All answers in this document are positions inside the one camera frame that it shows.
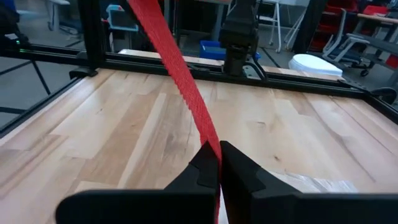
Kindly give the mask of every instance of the black aluminum frame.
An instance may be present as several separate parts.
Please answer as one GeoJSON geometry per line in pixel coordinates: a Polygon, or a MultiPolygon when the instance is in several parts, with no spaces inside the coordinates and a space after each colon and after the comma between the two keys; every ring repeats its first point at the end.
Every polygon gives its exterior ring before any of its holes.
{"type": "MultiPolygon", "coordinates": [[[[28,49],[0,50],[0,56],[12,57],[27,60],[36,60],[53,63],[64,63],[78,65],[81,67],[108,68],[115,70],[125,70],[130,72],[151,73],[156,75],[168,75],[167,70],[162,64],[161,59],[140,57],[133,55],[119,55],[106,52],[106,37],[104,26],[100,18],[100,5],[97,0],[79,0],[79,10],[81,22],[84,28],[86,58],[78,58],[81,53],[79,50],[66,49],[60,47],[48,47],[43,45],[32,45],[28,49]]],[[[190,67],[192,76],[199,80],[209,80],[214,82],[234,83],[240,85],[259,86],[266,88],[276,88],[281,90],[299,91],[305,93],[315,93],[321,95],[340,96],[364,100],[395,124],[398,124],[398,111],[391,105],[382,101],[380,97],[370,94],[368,91],[352,88],[352,86],[338,81],[324,80],[319,78],[296,77],[279,73],[265,72],[257,64],[248,64],[257,70],[262,80],[253,80],[243,77],[231,77],[223,74],[220,66],[205,65],[200,63],[187,63],[190,67]]],[[[75,78],[60,90],[52,93],[49,97],[39,102],[23,112],[19,117],[11,121],[0,129],[0,137],[21,124],[27,118],[36,113],[43,105],[48,104],[58,95],[80,81],[75,78]]]]}

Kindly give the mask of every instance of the floor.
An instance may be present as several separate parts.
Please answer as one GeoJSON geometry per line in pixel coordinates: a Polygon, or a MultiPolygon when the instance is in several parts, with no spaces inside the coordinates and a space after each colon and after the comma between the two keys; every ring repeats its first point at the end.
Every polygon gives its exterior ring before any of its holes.
{"type": "MultiPolygon", "coordinates": [[[[80,42],[79,37],[66,35],[61,32],[49,31],[47,28],[47,10],[45,4],[37,0],[16,0],[16,6],[20,10],[34,11],[33,15],[24,17],[19,24],[22,33],[27,35],[34,44],[51,45],[56,47],[71,47],[74,49],[84,49],[84,42],[80,42]]],[[[282,29],[282,40],[288,29],[282,29]]],[[[284,50],[277,54],[275,48],[277,45],[277,36],[274,36],[274,45],[270,46],[269,36],[271,27],[262,25],[259,31],[259,48],[261,55],[259,62],[262,65],[288,68],[288,62],[294,53],[284,50]]],[[[199,40],[202,37],[198,34],[192,34],[183,37],[180,47],[184,55],[199,56],[199,40]]],[[[25,63],[25,60],[13,58],[0,58],[0,71],[7,70],[16,65],[25,63]]],[[[45,81],[50,90],[54,91],[63,86],[68,80],[70,70],[76,68],[72,65],[59,65],[55,63],[37,62],[45,81]]],[[[387,81],[392,71],[376,65],[366,77],[359,76],[360,70],[347,70],[344,77],[360,82],[370,88],[387,86],[387,81]]],[[[36,104],[46,96],[46,92],[40,83],[38,76],[32,66],[28,64],[12,72],[0,76],[0,106],[27,109],[36,104]]],[[[15,114],[0,113],[0,126],[15,118],[15,114]]]]}

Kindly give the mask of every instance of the red webbing strap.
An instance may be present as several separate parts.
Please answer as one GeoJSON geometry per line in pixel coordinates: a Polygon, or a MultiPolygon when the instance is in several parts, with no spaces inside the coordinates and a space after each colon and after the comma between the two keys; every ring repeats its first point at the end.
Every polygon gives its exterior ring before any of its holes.
{"type": "MultiPolygon", "coordinates": [[[[216,129],[187,64],[170,33],[157,0],[129,0],[129,4],[192,112],[202,145],[206,141],[210,143],[221,168],[221,148],[216,129]]],[[[220,199],[217,200],[216,219],[219,208],[220,199]]]]}

